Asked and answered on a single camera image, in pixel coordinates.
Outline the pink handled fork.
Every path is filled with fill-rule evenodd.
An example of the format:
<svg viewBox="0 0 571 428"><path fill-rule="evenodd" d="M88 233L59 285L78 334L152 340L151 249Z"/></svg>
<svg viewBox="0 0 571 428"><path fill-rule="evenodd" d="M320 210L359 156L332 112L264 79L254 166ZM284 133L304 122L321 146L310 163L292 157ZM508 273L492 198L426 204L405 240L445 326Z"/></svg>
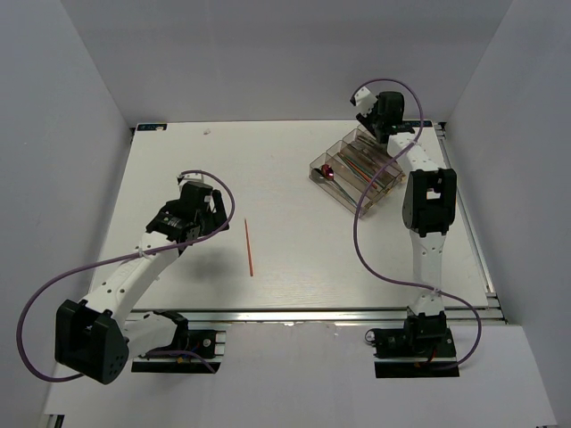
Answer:
<svg viewBox="0 0 571 428"><path fill-rule="evenodd" d="M356 137L356 141L360 142L361 144L366 145L367 147L369 147L371 150L375 150L377 152L381 152L384 150L384 147L379 144L377 141L375 140L371 140L370 138L366 137L366 136L357 136Z"/></svg>

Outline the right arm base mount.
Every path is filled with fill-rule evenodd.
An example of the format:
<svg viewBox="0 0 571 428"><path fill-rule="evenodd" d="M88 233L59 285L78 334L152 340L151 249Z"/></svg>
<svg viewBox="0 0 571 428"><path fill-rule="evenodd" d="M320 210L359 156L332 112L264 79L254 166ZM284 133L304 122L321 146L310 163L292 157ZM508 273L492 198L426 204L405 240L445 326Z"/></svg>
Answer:
<svg viewBox="0 0 571 428"><path fill-rule="evenodd" d="M374 349L377 379L456 378L457 353L451 329L438 339L409 344L404 329L369 329L365 343Z"/></svg>

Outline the black spoon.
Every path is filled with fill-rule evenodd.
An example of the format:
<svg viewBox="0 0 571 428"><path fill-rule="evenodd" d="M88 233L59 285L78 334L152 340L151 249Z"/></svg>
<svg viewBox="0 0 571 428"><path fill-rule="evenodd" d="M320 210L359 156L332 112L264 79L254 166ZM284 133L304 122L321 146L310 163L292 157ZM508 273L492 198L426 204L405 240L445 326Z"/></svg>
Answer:
<svg viewBox="0 0 571 428"><path fill-rule="evenodd" d="M310 172L310 176L317 183L328 183L329 182L329 179L322 174L322 171L320 169L313 169Z"/></svg>

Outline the black silver chopstick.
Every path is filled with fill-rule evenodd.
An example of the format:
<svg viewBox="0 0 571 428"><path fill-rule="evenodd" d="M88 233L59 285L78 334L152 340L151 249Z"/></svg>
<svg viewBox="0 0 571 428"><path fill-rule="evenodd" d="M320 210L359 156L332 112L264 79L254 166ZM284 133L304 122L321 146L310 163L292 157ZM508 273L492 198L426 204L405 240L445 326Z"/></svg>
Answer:
<svg viewBox="0 0 571 428"><path fill-rule="evenodd" d="M377 146L371 146L368 144L361 144L359 142L351 143L351 146L362 156L367 158L370 162L375 163L376 165L382 166L386 164L391 158L383 151L381 148Z"/></svg>

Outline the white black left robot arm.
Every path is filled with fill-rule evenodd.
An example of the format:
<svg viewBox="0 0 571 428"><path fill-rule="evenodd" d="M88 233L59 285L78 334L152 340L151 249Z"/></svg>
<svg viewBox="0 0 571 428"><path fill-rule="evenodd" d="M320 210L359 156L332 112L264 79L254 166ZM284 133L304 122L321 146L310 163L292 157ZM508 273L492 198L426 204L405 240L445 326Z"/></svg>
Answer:
<svg viewBox="0 0 571 428"><path fill-rule="evenodd" d="M136 322L127 320L143 294L192 242L229 228L220 190L184 177L179 191L146 226L132 259L121 262L80 301L66 300L58 308L58 363L109 384L133 358L190 355L188 322L179 313L154 310Z"/></svg>

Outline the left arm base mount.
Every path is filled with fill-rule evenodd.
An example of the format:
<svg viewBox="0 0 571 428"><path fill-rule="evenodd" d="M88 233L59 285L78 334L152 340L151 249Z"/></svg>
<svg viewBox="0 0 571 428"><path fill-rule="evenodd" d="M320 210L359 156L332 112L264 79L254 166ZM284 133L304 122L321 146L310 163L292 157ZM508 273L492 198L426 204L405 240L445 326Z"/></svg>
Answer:
<svg viewBox="0 0 571 428"><path fill-rule="evenodd" d="M123 333L133 373L214 375L225 354L226 331L195 325L178 312L147 312Z"/></svg>

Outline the teal chopstick short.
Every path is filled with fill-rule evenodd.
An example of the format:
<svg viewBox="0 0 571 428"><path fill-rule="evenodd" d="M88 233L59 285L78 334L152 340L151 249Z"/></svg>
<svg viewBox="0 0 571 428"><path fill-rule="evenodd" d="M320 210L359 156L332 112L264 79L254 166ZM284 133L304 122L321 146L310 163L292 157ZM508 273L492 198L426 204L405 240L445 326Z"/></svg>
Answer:
<svg viewBox="0 0 571 428"><path fill-rule="evenodd" d="M359 163L357 163L353 158L345 156L342 153L339 154L339 157L356 175L362 177L368 182L371 181L372 175L369 174L368 171Z"/></svg>

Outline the iridescent rainbow spoon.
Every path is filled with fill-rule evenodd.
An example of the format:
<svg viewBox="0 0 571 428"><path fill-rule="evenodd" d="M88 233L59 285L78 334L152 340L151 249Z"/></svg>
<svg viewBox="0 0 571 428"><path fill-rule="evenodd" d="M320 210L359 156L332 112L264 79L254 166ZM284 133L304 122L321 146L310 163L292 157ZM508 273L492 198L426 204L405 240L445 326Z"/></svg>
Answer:
<svg viewBox="0 0 571 428"><path fill-rule="evenodd" d="M321 175L328 181L340 194L353 206L357 207L357 202L353 197L343 188L343 186L335 179L335 172L329 164L323 164L319 168Z"/></svg>

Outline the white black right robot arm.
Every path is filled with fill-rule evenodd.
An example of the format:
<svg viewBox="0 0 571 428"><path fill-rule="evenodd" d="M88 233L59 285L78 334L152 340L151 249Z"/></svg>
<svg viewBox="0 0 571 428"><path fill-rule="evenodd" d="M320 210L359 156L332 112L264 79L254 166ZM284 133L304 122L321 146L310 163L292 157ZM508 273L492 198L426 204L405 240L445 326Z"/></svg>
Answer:
<svg viewBox="0 0 571 428"><path fill-rule="evenodd" d="M403 94L386 91L373 95L363 87L352 103L360 110L360 124L407 176L402 220L410 232L413 282L421 285L417 298L407 307L403 327L374 332L377 355L430 359L447 333L439 289L443 246L456 215L457 176L453 169L439 167L413 140L414 128L403 120Z"/></svg>

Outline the teal chopstick long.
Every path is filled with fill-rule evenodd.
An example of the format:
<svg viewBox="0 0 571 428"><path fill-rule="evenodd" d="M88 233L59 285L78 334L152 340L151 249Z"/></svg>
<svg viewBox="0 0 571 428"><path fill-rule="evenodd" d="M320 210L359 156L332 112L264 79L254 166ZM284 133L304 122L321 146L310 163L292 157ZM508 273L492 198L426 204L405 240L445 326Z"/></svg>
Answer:
<svg viewBox="0 0 571 428"><path fill-rule="evenodd" d="M368 171L370 171L373 174L373 176L382 168L382 166L379 166L379 165L376 165L375 163L370 162L365 157L357 156L357 155L353 155L353 154L346 154L346 153L343 153L343 154L352 157L361 166L365 167Z"/></svg>

